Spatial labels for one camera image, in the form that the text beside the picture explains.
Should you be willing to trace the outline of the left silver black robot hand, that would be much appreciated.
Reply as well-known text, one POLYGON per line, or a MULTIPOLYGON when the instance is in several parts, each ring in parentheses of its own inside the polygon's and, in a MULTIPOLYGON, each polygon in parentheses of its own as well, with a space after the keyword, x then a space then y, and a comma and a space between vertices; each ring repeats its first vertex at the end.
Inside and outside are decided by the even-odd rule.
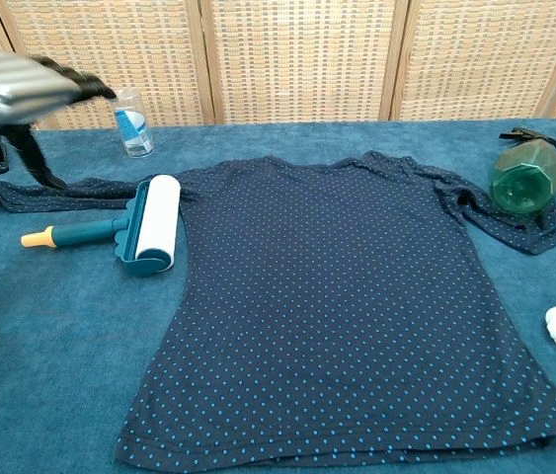
POLYGON ((66 184, 46 164, 31 125, 57 110, 95 98, 114 100, 116 92, 98 76, 79 72, 46 56, 0 50, 0 136, 17 150, 40 185, 66 184))

